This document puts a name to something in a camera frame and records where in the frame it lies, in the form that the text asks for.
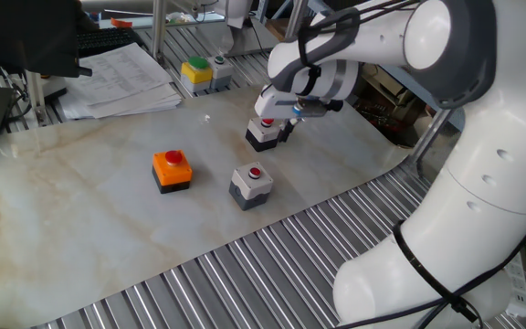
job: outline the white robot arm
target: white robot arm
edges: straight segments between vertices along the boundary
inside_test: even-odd
[[[417,8],[392,9],[402,4]],[[359,62],[405,65],[441,108],[467,115],[421,206],[339,269],[342,324],[423,328],[437,314],[432,328],[468,328],[456,310],[470,321],[474,309],[483,319],[502,312],[510,283],[497,269],[526,235],[526,1],[376,0],[318,15],[303,31],[269,57],[261,118],[323,115],[352,91]]]

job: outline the black cable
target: black cable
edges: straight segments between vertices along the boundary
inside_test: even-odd
[[[420,0],[408,0],[407,2],[404,2],[404,3],[399,4],[399,5],[394,5],[392,7],[379,8],[379,9],[382,9],[380,12],[378,12],[378,13],[370,16],[370,17],[366,17],[365,19],[361,19],[357,23],[347,24],[347,25],[344,25],[344,26],[341,26],[341,27],[335,27],[335,28],[331,28],[331,29],[327,29],[327,30],[322,30],[322,31],[319,31],[318,34],[320,35],[320,34],[328,34],[328,33],[337,33],[337,32],[341,32],[341,31],[346,30],[346,29],[357,28],[358,26],[360,26],[360,25],[362,25],[364,23],[370,22],[370,21],[372,21],[372,20],[374,20],[374,19],[376,19],[376,18],[378,18],[380,16],[384,16],[384,15],[387,15],[387,14],[392,13],[394,11],[398,11],[399,9],[405,8],[405,7],[410,6],[410,5],[418,4],[419,2],[420,2]]]
[[[205,19],[206,19],[206,6],[203,5],[202,6],[202,20],[201,21],[196,20],[196,23],[204,23]]]
[[[17,98],[15,98],[14,101],[12,101],[11,105],[9,105],[9,112],[11,112],[14,106],[16,106],[16,104],[22,99],[23,97],[21,95],[17,96]]]
[[[375,317],[373,319],[361,320],[361,321],[357,321],[357,322],[351,323],[351,324],[339,325],[337,327],[334,327],[334,329],[353,329],[353,328],[356,328],[358,326],[369,325],[369,324],[378,324],[378,323],[385,322],[385,321],[391,321],[391,320],[394,320],[394,319],[398,319],[400,317],[411,315],[413,313],[417,313],[417,312],[421,312],[421,311],[427,310],[428,308],[431,308],[431,307],[434,307],[434,306],[437,306],[437,305],[441,304],[443,301],[444,300],[440,298],[440,299],[437,299],[437,300],[435,300],[433,302],[428,302],[428,303],[425,303],[425,304],[422,304],[422,305],[419,305],[419,306],[416,306],[416,307],[413,307],[413,308],[410,308],[410,309],[407,309],[407,310],[404,310],[404,311],[401,311],[401,312],[391,313],[391,314],[382,315],[382,316],[377,316],[377,317]]]
[[[265,91],[267,91],[269,88],[271,88],[271,86],[273,86],[273,83],[269,83],[269,85],[267,85],[267,87],[265,87],[265,88],[261,91],[260,96],[263,97],[263,93],[265,93]]]
[[[343,21],[346,21],[350,18],[353,18],[353,17],[357,17],[357,16],[361,16],[362,14],[366,14],[366,13],[370,13],[374,10],[386,10],[386,9],[392,9],[393,7],[388,7],[389,5],[396,5],[396,4],[400,4],[400,5],[397,5],[395,6],[394,8],[395,9],[400,9],[400,8],[404,8],[406,6],[409,6],[409,5],[412,5],[414,3],[418,3],[419,1],[412,1],[411,4],[405,4],[405,2],[408,1],[408,0],[391,0],[391,1],[387,1],[385,3],[382,3],[380,5],[374,5],[372,7],[369,7],[369,8],[365,8],[363,10],[359,10],[355,13],[349,13],[349,14],[346,14],[346,15],[343,15],[342,17],[340,17],[336,22],[326,22],[326,23],[322,23],[322,22],[319,22],[313,26],[309,26],[309,27],[305,27],[303,29],[301,29],[300,31],[302,30],[307,30],[307,31],[310,31],[310,32],[317,32],[319,34],[324,34],[324,33],[331,33],[331,32],[324,32],[324,31],[321,31],[323,28],[326,28],[326,27],[331,27],[332,25],[336,24],[336,23],[341,23]],[[388,14],[390,12],[386,12],[384,14],[381,14],[379,13],[380,15],[379,16],[382,16],[382,15],[385,15],[385,14]]]
[[[456,290],[454,292],[454,294],[456,296],[461,296],[464,293],[469,292],[472,289],[478,287],[482,282],[490,279],[494,274],[496,274],[498,271],[502,270],[505,266],[507,266],[507,264],[510,263],[510,261],[517,255],[519,250],[521,250],[521,248],[525,244],[525,242],[526,242],[526,235],[523,237],[521,242],[519,242],[519,244],[517,245],[515,250],[513,250],[510,253],[509,257],[507,259],[505,259],[501,264],[495,266],[493,269],[488,270],[488,271],[480,274],[478,277],[472,279],[471,281],[469,281],[468,283],[466,283],[465,285],[460,287],[458,290]],[[445,302],[446,301],[443,298],[439,298],[439,299],[434,300],[432,302],[428,302],[428,303],[425,303],[423,305],[416,306],[414,308],[411,308],[411,309],[408,309],[408,310],[405,310],[405,311],[401,311],[401,312],[397,312],[397,313],[391,313],[391,314],[387,314],[387,315],[383,315],[383,316],[378,316],[378,317],[375,317],[373,319],[361,320],[361,321],[357,321],[355,323],[337,326],[334,329],[353,329],[353,328],[355,328],[357,326],[363,326],[363,325],[369,325],[369,324],[377,324],[377,323],[384,322],[384,321],[390,321],[390,320],[398,319],[400,317],[411,315],[413,313],[424,311],[424,310],[426,310],[428,308],[431,308],[431,307],[434,307],[434,306],[438,306],[438,305],[440,305],[442,303],[445,303]]]
[[[484,320],[482,320],[482,316],[480,316],[479,310],[477,310],[476,307],[474,307],[474,305],[472,305],[466,299],[464,300],[464,302],[470,307],[470,309],[472,309],[474,314],[478,317],[478,319],[479,319],[479,329],[484,329]]]
[[[259,43],[259,49],[261,49],[261,55],[264,58],[269,59],[269,57],[267,57],[267,54],[265,54],[265,51],[263,50],[263,46],[261,46],[261,41],[259,41],[259,35],[257,34],[257,30],[255,29],[255,26],[252,26],[252,27],[253,27],[253,32],[255,32],[255,37],[257,38],[257,42]]]
[[[435,309],[429,311],[426,317],[421,320],[421,323],[419,324],[417,329],[426,328],[436,318],[436,316],[440,314],[448,305],[449,302],[444,301],[441,304],[439,304]]]
[[[8,122],[14,122],[14,121],[17,121],[21,118],[23,118],[30,110],[32,109],[32,104],[28,104],[26,106],[26,109],[24,111],[22,111],[21,113],[19,113],[18,115],[15,115],[15,116],[10,116],[7,118],[7,121]]]
[[[470,307],[472,312],[474,312],[474,314],[478,318],[480,329],[484,329],[484,320],[482,320],[479,310],[477,310],[476,307],[474,307],[474,305],[472,305],[466,299],[464,299],[464,302]],[[436,318],[436,316],[438,316],[448,305],[449,302],[444,301],[441,304],[439,304],[435,309],[431,310],[431,312],[427,314],[427,317],[422,320],[421,324],[417,327],[417,329],[426,329],[426,327]]]

